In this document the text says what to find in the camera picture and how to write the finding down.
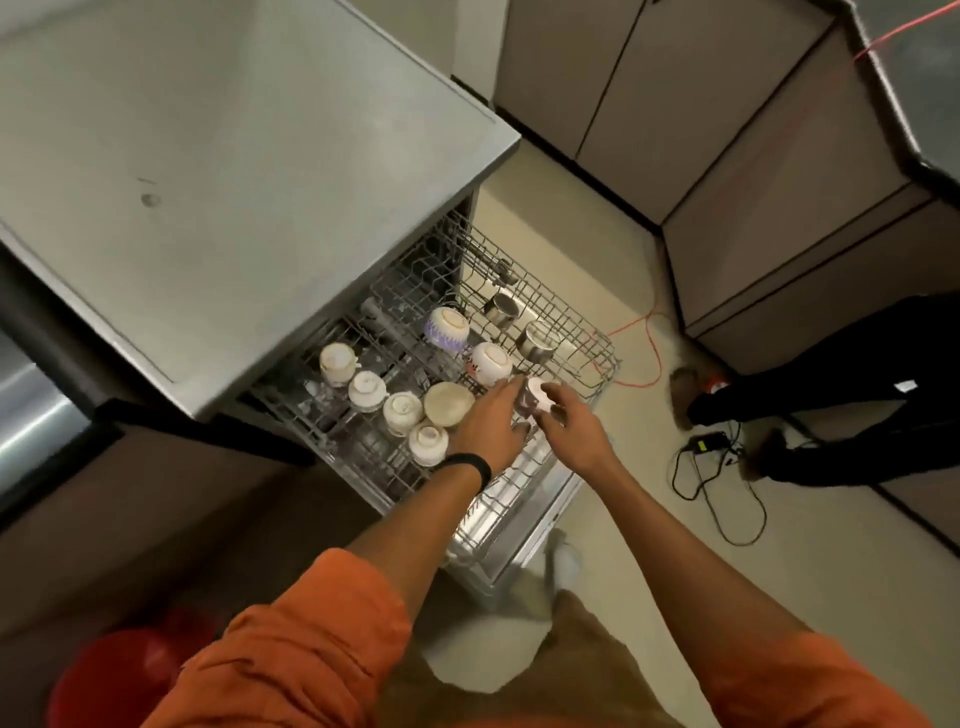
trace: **power adapter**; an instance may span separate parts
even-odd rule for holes
[[[716,430],[704,435],[694,435],[687,441],[684,450],[700,454],[702,452],[727,450],[730,448],[730,444],[730,436],[726,432]]]

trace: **foot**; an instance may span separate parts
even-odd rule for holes
[[[572,592],[580,577],[580,551],[567,540],[566,534],[554,528],[546,544],[546,583],[550,595],[556,597],[561,590]]]
[[[754,452],[740,458],[740,475],[748,483],[766,477],[770,472],[770,461],[786,450],[786,436],[783,430],[771,430]]]
[[[670,406],[673,419],[681,430],[693,429],[693,423],[686,416],[686,410],[704,393],[700,376],[689,367],[681,367],[670,375]]]

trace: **black cable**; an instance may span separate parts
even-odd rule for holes
[[[670,489],[674,493],[676,493],[678,496],[680,496],[681,498],[687,501],[696,500],[698,497],[700,497],[700,494],[703,493],[704,500],[707,502],[707,508],[709,509],[710,515],[713,517],[713,522],[716,524],[717,530],[720,532],[720,536],[723,538],[723,540],[726,541],[731,546],[752,546],[757,541],[759,541],[760,536],[763,535],[763,531],[765,531],[767,527],[767,507],[763,504],[763,501],[760,500],[760,496],[756,494],[756,491],[754,490],[754,486],[751,485],[746,480],[743,481],[743,484],[747,486],[747,490],[750,491],[750,495],[754,497],[754,500],[760,506],[760,511],[763,513],[763,522],[760,524],[760,528],[757,531],[754,538],[752,538],[750,541],[742,541],[742,542],[733,541],[730,537],[727,536],[726,531],[724,531],[723,526],[720,524],[720,518],[717,516],[716,509],[714,509],[713,503],[710,502],[710,497],[707,493],[707,484],[711,482],[711,480],[715,480],[720,476],[720,473],[723,471],[724,466],[727,464],[727,457],[731,453],[735,453],[739,458],[744,453],[744,448],[737,447],[739,445],[741,427],[742,427],[741,423],[736,424],[736,433],[735,434],[731,433],[730,444],[727,445],[727,447],[723,451],[723,454],[720,457],[720,462],[717,464],[717,472],[711,475],[706,480],[704,480],[703,476],[700,473],[700,465],[697,462],[698,453],[696,452],[696,450],[686,449],[686,448],[681,448],[680,450],[678,450],[677,459],[674,461],[674,466],[673,466],[673,476],[670,478]],[[697,480],[699,481],[699,485],[697,485],[697,488],[693,492],[692,496],[685,496],[677,488],[677,472],[680,470],[680,458],[681,458],[681,455],[683,455],[685,452],[690,453],[690,458],[693,462],[693,469],[696,472]]]

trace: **white sock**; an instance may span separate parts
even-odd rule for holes
[[[547,586],[552,596],[556,596],[561,589],[569,592],[577,585],[580,576],[580,551],[574,548],[567,540],[566,534],[559,528],[554,529],[547,542]]]

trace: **upper dish rack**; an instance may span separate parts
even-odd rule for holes
[[[521,308],[505,330],[483,313],[484,304],[498,292],[510,295]],[[606,335],[466,218],[449,213],[374,281],[363,302],[315,331],[252,388],[255,397],[381,513],[415,491],[429,469],[413,460],[405,439],[389,433],[379,412],[356,412],[346,389],[323,383],[320,350],[334,341],[349,344],[360,367],[381,375],[392,392],[424,394],[439,381],[456,381],[482,395],[485,388],[467,373],[469,349],[451,355],[422,334],[424,320],[438,305],[457,308],[470,320],[471,345],[495,341],[514,359],[517,371],[563,380],[584,401],[600,395],[618,366]],[[541,364],[523,359],[516,347],[523,328],[535,319],[563,340],[553,358]],[[514,465],[470,506],[449,557],[459,563],[481,559],[552,462],[550,447],[534,427]]]

